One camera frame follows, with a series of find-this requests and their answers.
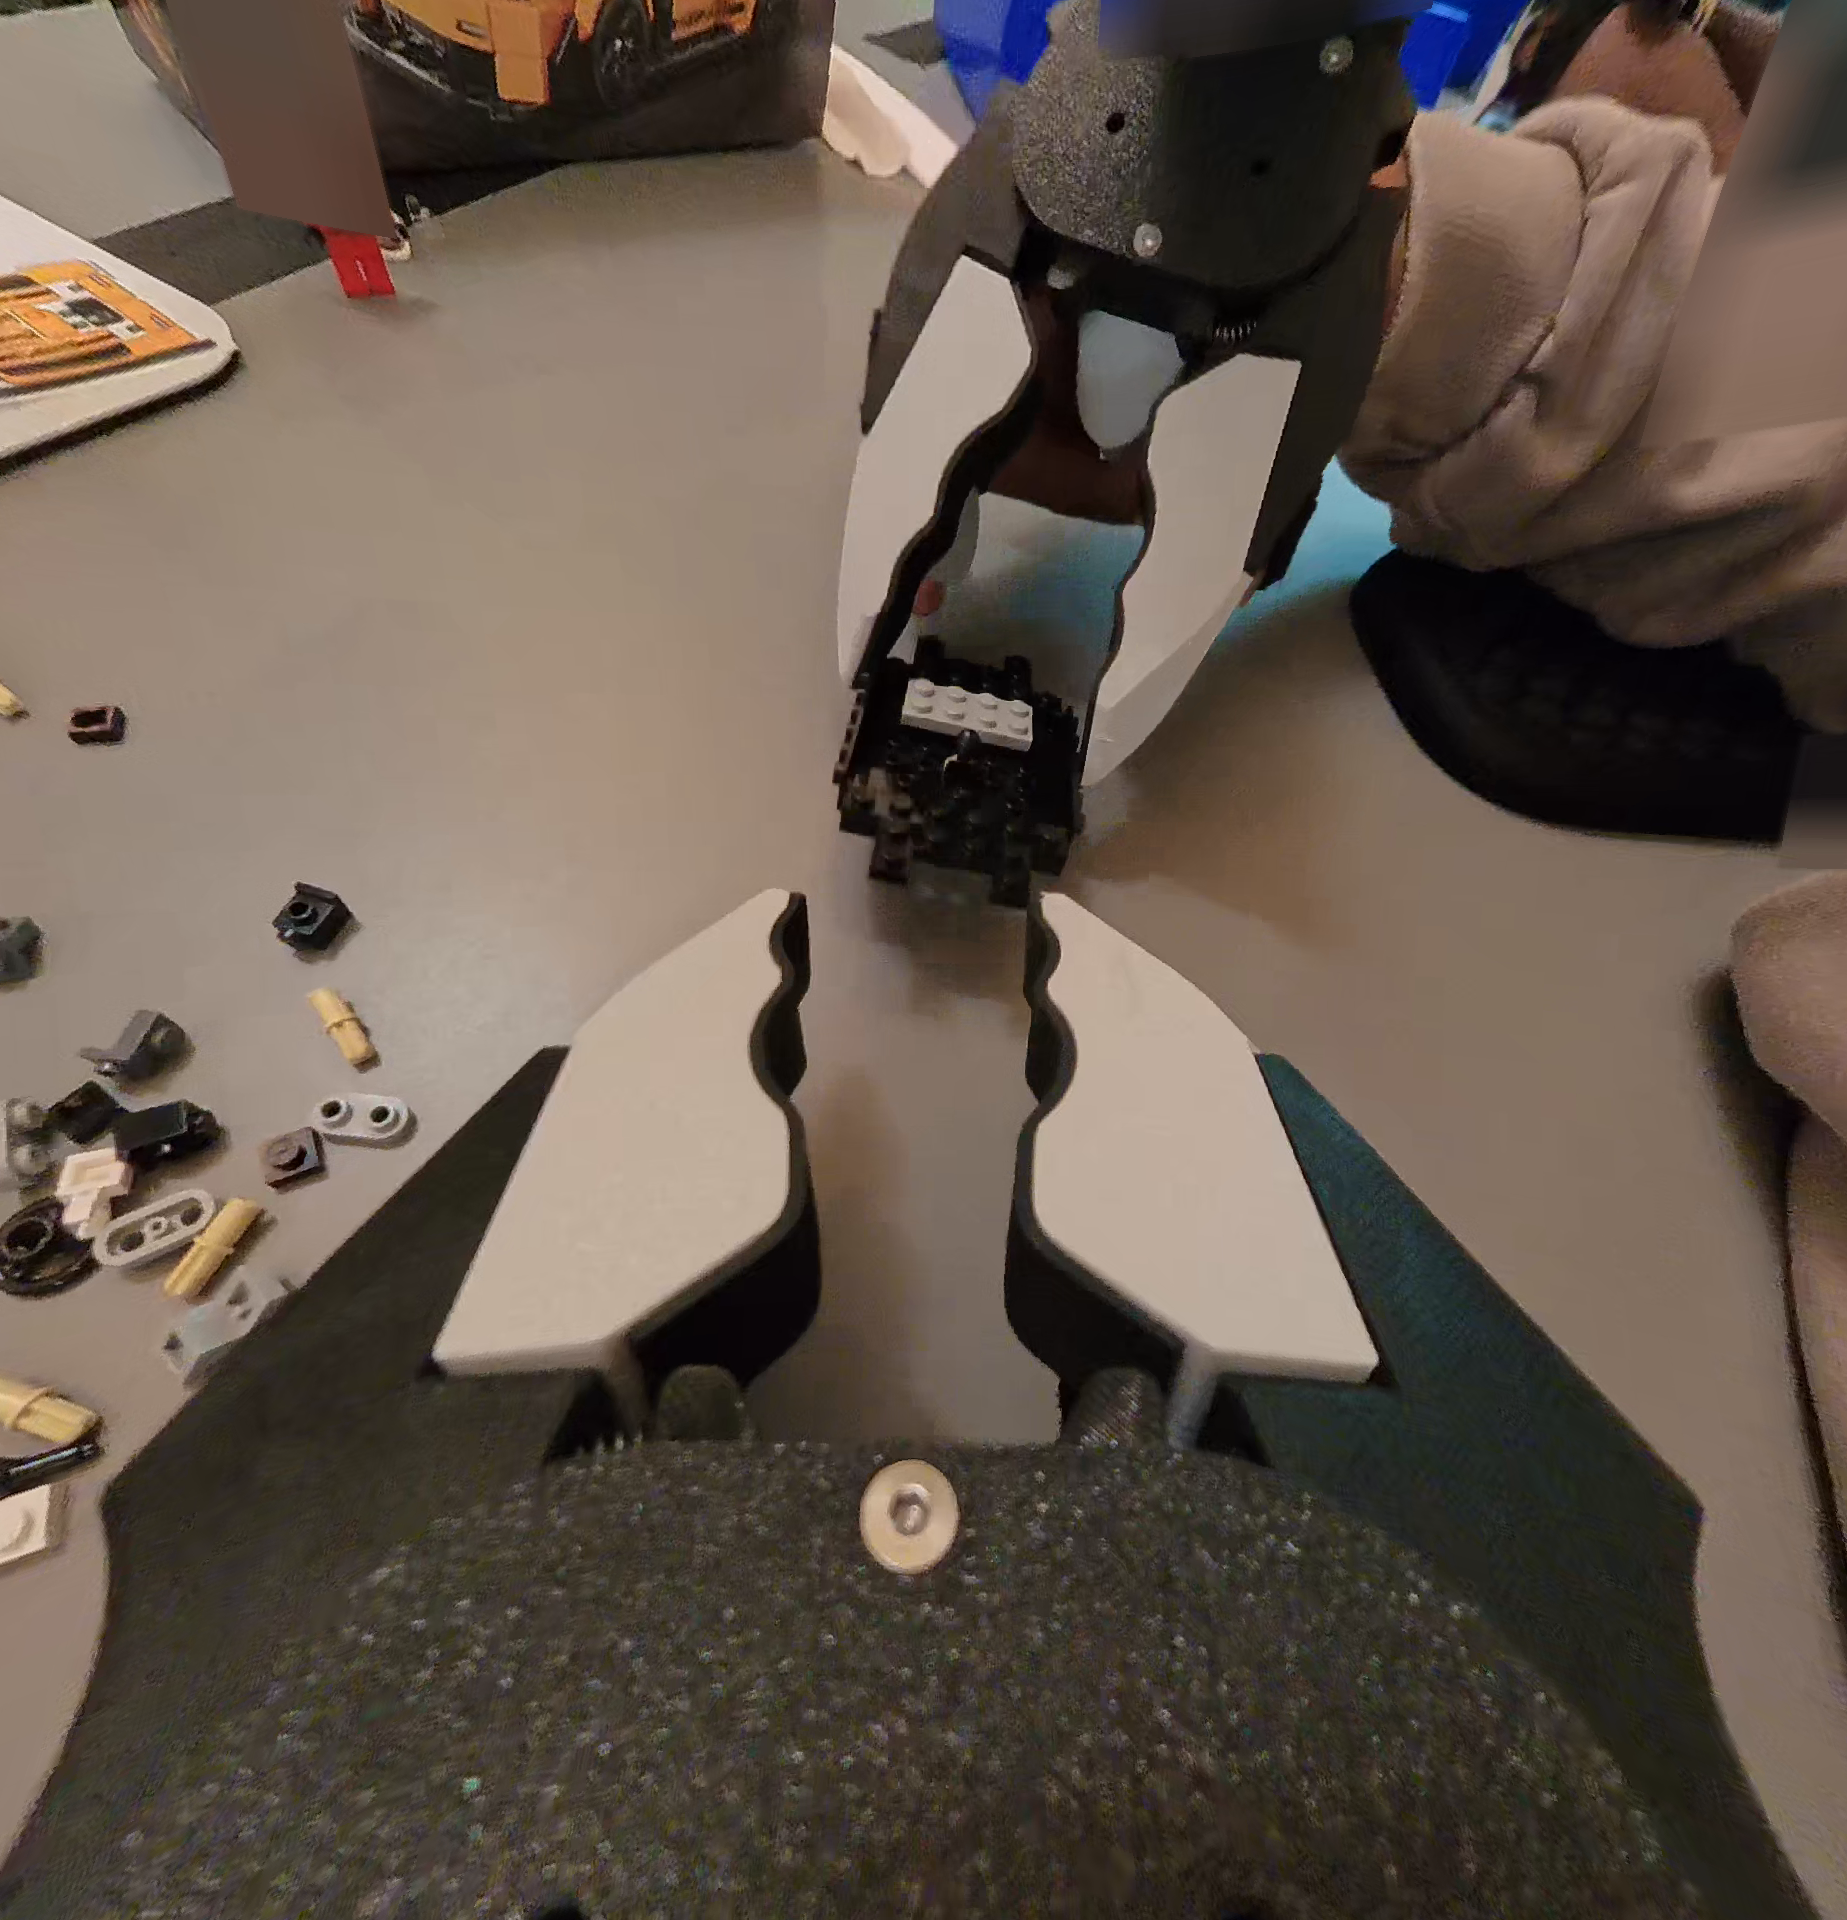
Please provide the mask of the toy set box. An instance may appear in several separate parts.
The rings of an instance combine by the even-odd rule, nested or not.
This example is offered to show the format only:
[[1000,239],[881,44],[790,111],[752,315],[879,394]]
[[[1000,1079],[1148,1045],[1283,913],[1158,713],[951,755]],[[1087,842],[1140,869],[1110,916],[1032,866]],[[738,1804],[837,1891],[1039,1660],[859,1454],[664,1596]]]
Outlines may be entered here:
[[829,1],[114,4],[238,196],[335,207],[392,173],[813,137]]

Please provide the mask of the red toy minifigure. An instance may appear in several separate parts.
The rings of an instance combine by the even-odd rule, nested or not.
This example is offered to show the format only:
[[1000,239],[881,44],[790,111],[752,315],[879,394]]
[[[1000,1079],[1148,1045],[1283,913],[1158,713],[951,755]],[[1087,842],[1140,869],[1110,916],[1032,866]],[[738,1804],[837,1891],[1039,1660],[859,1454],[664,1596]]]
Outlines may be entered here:
[[392,300],[397,283],[392,269],[411,258],[411,235],[397,220],[388,235],[338,226],[309,229],[322,243],[335,276],[350,300]]

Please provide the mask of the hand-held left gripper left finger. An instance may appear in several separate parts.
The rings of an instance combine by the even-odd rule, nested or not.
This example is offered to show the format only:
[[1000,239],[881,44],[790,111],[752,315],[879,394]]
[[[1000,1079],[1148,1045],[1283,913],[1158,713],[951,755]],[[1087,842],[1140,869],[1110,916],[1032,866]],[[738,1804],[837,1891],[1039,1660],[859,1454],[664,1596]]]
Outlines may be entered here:
[[802,894],[771,886],[574,1033],[436,1337],[452,1377],[755,1380],[809,1330]]

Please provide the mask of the orange sticker sheet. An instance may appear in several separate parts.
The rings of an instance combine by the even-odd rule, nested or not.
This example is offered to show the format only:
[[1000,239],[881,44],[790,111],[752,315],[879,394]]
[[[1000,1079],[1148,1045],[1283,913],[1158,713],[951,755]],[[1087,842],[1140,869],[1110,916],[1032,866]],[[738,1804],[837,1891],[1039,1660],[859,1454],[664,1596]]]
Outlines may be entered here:
[[0,467],[214,383],[208,303],[0,194]]

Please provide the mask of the black toy brick car chassis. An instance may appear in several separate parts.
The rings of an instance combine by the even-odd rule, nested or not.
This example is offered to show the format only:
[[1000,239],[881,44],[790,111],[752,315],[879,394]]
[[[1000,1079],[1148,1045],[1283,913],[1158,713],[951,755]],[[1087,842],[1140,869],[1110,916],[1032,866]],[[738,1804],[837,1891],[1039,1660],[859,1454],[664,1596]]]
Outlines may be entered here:
[[918,635],[856,687],[835,762],[840,827],[871,840],[871,876],[982,876],[1022,909],[1083,828],[1077,713],[1027,657],[962,660]]

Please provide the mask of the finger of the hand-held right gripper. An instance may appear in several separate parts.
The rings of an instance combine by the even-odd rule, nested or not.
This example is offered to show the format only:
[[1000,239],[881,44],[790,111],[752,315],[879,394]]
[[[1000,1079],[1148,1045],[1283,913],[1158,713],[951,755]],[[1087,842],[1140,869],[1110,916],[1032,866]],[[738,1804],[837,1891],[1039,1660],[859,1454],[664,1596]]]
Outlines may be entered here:
[[877,676],[978,482],[1022,435],[1036,355],[1015,285],[992,268],[951,269],[858,450],[837,586],[846,687]]
[[1178,383],[1150,419],[1147,540],[1117,597],[1088,725],[1088,784],[1155,733],[1252,593],[1249,549],[1299,362],[1230,357]]

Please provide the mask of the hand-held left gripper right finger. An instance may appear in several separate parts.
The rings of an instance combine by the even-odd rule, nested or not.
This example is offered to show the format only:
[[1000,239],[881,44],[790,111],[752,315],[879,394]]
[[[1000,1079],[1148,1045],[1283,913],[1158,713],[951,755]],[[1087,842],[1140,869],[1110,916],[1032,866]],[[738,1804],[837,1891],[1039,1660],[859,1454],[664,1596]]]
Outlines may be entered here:
[[1014,1329],[1062,1382],[1134,1368],[1197,1442],[1223,1380],[1366,1385],[1381,1352],[1263,1061],[1081,899],[1027,921]]

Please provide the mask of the grey desk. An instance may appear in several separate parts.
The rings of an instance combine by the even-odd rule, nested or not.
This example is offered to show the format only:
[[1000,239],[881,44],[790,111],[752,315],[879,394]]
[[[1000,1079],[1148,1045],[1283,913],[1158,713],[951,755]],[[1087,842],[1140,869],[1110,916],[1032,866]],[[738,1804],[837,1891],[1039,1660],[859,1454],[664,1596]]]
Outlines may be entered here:
[[[397,300],[223,301],[240,368],[0,475],[0,1098],[143,1004],[225,1122],[356,1081],[415,1135],[272,1199],[300,1274],[534,1051],[765,886],[811,903],[824,1293],[788,1438],[1028,1442],[1004,1303],[1028,1110],[1022,918],[865,876],[832,764],[863,332],[911,212],[818,144],[604,165],[440,209]],[[1715,1689],[1847,1916],[1847,1632],[1785,1330],[1775,1111],[1707,1024],[1766,851],[1509,819],[1395,724],[1343,617],[1384,511],[1331,479],[1294,569],[1087,805],[1062,886],[1291,1059],[1705,1511]],[[118,704],[122,744],[66,737]]]

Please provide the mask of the black mesh chair cushion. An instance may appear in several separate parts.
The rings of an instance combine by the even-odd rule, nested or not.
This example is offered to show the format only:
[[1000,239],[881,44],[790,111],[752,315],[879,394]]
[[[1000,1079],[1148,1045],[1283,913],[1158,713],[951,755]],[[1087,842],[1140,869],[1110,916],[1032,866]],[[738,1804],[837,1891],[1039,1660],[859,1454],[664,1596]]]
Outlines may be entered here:
[[1402,729],[1478,798],[1590,834],[1780,840],[1807,730],[1725,645],[1632,646],[1521,571],[1402,550],[1349,611]]

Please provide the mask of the blue plastic storage bin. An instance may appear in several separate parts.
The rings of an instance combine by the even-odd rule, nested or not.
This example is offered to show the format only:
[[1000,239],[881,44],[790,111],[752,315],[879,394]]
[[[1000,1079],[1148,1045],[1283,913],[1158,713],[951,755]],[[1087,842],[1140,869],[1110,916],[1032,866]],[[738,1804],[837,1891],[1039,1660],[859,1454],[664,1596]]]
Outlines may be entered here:
[[[1025,84],[1051,42],[1054,1],[937,1],[933,25],[962,104],[982,117],[1000,84]],[[1486,62],[1488,4],[1414,9],[1402,64],[1418,107],[1438,107],[1472,84]]]

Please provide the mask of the person's right forearm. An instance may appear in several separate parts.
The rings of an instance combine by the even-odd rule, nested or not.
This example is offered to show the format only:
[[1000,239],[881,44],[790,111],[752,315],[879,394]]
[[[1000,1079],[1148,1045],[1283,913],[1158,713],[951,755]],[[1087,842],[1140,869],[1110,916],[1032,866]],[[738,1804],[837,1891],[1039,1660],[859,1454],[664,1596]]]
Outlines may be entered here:
[[1523,571],[1636,646],[1725,643],[1847,733],[1847,419],[1642,439],[1776,32],[1622,4],[1515,126],[1418,115],[1339,462],[1404,553]]

